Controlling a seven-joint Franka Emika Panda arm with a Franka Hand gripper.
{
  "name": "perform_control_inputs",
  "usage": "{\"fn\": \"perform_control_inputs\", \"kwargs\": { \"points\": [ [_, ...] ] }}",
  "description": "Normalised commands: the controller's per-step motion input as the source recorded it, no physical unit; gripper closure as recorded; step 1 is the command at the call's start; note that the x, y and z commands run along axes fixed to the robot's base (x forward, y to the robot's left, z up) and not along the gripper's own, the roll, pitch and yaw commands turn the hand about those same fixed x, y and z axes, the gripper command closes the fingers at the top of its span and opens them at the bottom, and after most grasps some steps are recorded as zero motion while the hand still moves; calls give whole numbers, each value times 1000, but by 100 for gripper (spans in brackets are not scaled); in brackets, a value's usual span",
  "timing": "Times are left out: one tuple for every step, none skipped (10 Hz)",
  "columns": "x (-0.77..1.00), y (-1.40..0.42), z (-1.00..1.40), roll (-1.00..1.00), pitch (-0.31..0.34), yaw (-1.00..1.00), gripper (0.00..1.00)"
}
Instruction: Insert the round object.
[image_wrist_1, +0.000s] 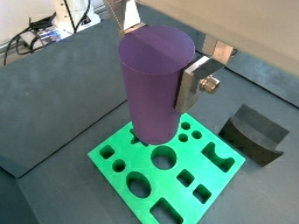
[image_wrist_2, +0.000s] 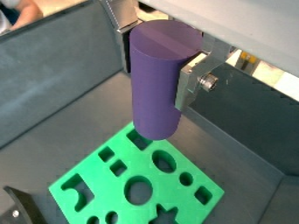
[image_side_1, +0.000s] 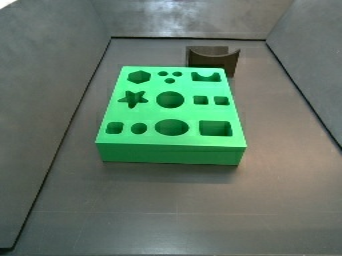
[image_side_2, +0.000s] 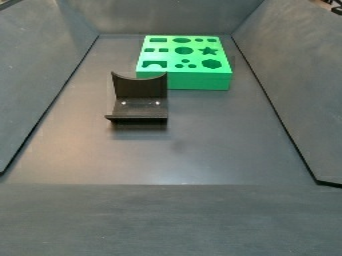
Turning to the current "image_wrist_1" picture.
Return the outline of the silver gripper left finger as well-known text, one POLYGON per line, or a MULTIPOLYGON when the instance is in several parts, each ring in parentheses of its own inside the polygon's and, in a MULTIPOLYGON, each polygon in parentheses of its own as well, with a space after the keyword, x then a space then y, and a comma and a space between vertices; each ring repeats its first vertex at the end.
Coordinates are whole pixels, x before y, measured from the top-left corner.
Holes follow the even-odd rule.
POLYGON ((137 0, 103 0, 103 2, 117 22, 117 32, 121 39, 130 32, 146 26, 137 8, 137 0))

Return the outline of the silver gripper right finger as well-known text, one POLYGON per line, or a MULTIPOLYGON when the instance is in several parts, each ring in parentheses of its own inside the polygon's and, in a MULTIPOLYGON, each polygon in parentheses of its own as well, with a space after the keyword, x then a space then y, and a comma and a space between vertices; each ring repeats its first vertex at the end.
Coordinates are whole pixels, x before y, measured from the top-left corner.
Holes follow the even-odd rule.
POLYGON ((175 110, 183 114, 198 101, 202 92, 213 95, 221 81, 213 76, 229 63, 234 47, 213 36, 206 36, 203 55, 187 66, 182 73, 182 82, 175 102, 175 110))

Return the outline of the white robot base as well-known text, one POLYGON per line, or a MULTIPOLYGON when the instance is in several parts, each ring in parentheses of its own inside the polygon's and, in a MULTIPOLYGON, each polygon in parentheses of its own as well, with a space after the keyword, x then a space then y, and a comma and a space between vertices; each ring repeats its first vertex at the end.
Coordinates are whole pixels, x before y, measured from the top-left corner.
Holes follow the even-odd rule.
POLYGON ((93 0, 53 1, 57 12, 53 24, 61 31, 74 34, 101 22, 101 17, 94 11, 93 0))

